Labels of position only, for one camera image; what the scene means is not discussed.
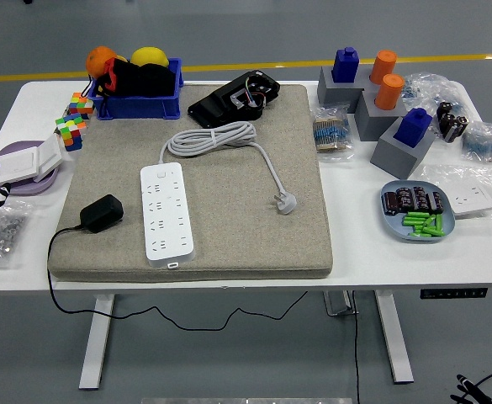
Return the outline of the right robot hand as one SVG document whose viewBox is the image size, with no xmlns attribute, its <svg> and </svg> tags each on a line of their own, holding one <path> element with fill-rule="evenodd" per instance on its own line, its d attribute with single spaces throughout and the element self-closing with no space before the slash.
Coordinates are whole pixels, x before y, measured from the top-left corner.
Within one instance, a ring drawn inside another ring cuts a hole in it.
<svg viewBox="0 0 492 404">
<path fill-rule="evenodd" d="M 450 395 L 450 398 L 456 403 L 478 403 L 478 404 L 492 404 L 492 397 L 482 392 L 472 381 L 466 378 L 464 375 L 457 375 L 458 385 L 457 388 L 463 393 L 461 396 L 454 394 Z"/>
</svg>

